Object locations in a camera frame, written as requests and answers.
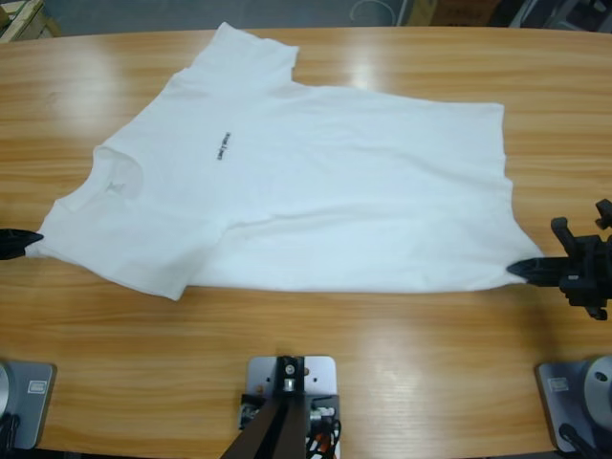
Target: wood grain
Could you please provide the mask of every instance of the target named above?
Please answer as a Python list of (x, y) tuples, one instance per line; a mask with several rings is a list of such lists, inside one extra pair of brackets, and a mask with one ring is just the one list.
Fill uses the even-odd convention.
[[(552, 217), (594, 232), (593, 205), (612, 196), (612, 36), (258, 33), (302, 47), (295, 79), (306, 84), (504, 103), (519, 224), (551, 255), (561, 254)], [(83, 182), (94, 145), (211, 34), (0, 46), (0, 227), (36, 230), (53, 200)], [(0, 315), (0, 355), (58, 368), (43, 448), (149, 457), (218, 457), (236, 433), (248, 359), (282, 353), (336, 359), (343, 457), (551, 449), (535, 366), (612, 353), (610, 324), (528, 286), (457, 295), (190, 288), (174, 303), (69, 264), (21, 258), (0, 263)]]

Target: metal base plate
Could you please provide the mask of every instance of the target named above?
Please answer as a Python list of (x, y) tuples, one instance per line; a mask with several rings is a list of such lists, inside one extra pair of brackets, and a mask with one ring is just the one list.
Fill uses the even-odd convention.
[(548, 411), (553, 443), (561, 451), (575, 451), (558, 434), (558, 428), (565, 423), (573, 426), (589, 445), (597, 447), (593, 425), (584, 413), (582, 404), (584, 372), (588, 364), (588, 361), (543, 363), (537, 368), (537, 378)]
[(55, 369), (48, 363), (8, 361), (3, 364), (10, 380), (6, 412), (19, 416), (14, 447), (34, 448), (42, 433)]
[[(304, 389), (307, 396), (338, 395), (336, 362), (328, 356), (305, 356)], [(274, 388), (276, 357), (254, 357), (249, 362), (246, 393), (270, 398)], [(340, 459), (340, 442), (336, 458)]]

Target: white t-shirt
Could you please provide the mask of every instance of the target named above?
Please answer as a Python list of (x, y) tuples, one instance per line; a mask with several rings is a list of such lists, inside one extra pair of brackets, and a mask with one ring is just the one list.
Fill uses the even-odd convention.
[(506, 267), (540, 252), (513, 218), (503, 106), (305, 86), (297, 51), (222, 25), (95, 149), (29, 255), (174, 299), (519, 282)]

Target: shirt sleeve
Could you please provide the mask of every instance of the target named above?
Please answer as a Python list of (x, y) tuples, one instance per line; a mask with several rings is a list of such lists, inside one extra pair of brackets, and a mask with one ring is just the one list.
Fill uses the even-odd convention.
[(292, 81), (298, 51), (296, 46), (259, 38), (223, 23), (179, 76), (192, 83), (217, 86), (283, 84)]

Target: cable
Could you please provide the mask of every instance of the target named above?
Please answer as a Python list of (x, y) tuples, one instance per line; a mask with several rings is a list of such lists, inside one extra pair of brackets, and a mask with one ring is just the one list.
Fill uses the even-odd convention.
[(360, 0), (359, 2), (357, 2), (355, 5), (353, 5), (353, 8), (351, 8), (350, 12), (348, 13), (348, 17), (351, 21), (355, 22), (355, 13), (357, 12), (357, 9), (364, 3), (376, 3), (378, 5), (381, 5), (382, 7), (387, 8), (388, 11), (391, 13), (391, 25), (395, 26), (397, 24), (397, 17), (395, 15), (395, 12), (382, 0)]

